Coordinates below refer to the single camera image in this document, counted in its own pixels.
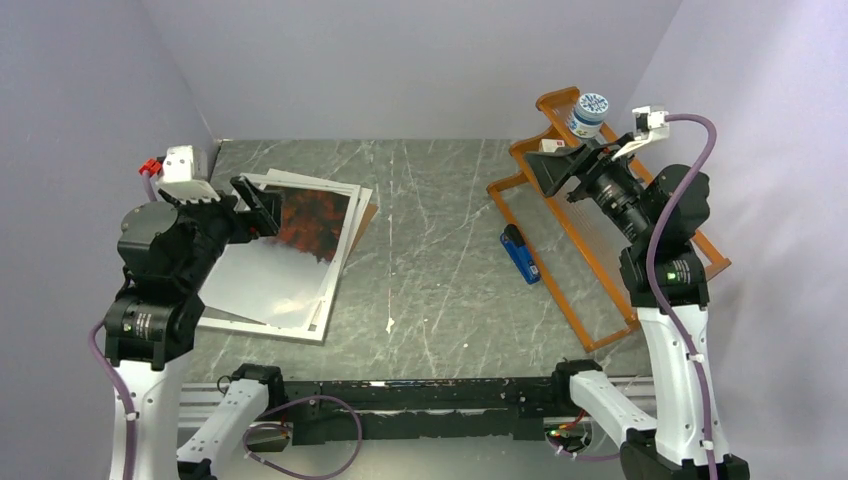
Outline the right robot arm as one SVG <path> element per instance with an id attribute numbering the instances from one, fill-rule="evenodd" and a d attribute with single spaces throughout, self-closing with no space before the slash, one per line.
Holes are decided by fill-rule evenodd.
<path id="1" fill-rule="evenodd" d="M 709 216 L 709 179 L 698 166 L 674 164 L 642 185 L 613 144 L 529 152 L 525 161 L 543 194 L 575 186 L 627 239 L 620 274 L 648 346 L 655 413 L 615 389 L 595 363 L 564 361 L 549 392 L 553 408 L 581 409 L 615 443 L 629 479 L 747 479 L 715 409 L 707 348 L 709 289 L 693 238 Z"/>

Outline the red and white photo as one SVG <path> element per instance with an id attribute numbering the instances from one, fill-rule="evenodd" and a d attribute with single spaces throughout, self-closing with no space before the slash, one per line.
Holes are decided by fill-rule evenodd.
<path id="1" fill-rule="evenodd" d="M 328 292 L 350 197 L 282 185 L 262 189 L 283 197 L 279 233 L 227 246 L 200 296 L 216 310 L 273 327 L 304 329 Z"/>

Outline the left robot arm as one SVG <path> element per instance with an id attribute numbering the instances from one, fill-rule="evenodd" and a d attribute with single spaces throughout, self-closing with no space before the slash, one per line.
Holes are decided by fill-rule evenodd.
<path id="1" fill-rule="evenodd" d="M 119 479 L 209 479 L 212 460 L 182 460 L 176 448 L 179 393 L 205 305 L 200 290 L 230 244 L 279 233 L 284 198 L 244 176 L 234 191 L 198 200 L 164 192 L 121 221 L 117 252 L 124 281 L 89 349 L 112 384 Z"/>

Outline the white picture frame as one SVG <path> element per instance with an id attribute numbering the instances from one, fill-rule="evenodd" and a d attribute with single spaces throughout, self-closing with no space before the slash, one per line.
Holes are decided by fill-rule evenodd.
<path id="1" fill-rule="evenodd" d="M 281 229 L 226 247 L 200 291 L 206 310 L 199 325 L 321 343 L 372 192 L 277 170 L 248 178 L 282 198 Z"/>

